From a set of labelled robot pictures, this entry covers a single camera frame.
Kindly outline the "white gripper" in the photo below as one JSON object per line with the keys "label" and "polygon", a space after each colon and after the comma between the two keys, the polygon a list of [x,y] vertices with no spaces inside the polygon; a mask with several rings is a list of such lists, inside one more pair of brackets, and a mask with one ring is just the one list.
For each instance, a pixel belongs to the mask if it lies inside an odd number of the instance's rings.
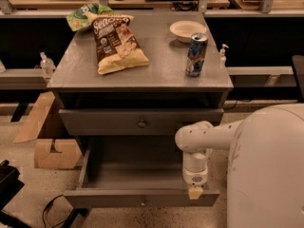
{"label": "white gripper", "polygon": [[198,200],[203,193],[202,186],[207,182],[207,156],[203,153],[182,155],[182,176],[185,182],[192,185],[188,188],[190,200]]}

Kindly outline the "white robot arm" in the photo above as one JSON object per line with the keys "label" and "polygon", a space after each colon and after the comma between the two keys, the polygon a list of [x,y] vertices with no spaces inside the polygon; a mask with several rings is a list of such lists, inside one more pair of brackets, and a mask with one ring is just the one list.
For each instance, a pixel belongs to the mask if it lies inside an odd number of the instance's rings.
{"label": "white robot arm", "polygon": [[180,128],[182,174],[191,187],[206,183],[203,152],[225,149],[227,228],[304,228],[304,104],[278,104],[247,118]]}

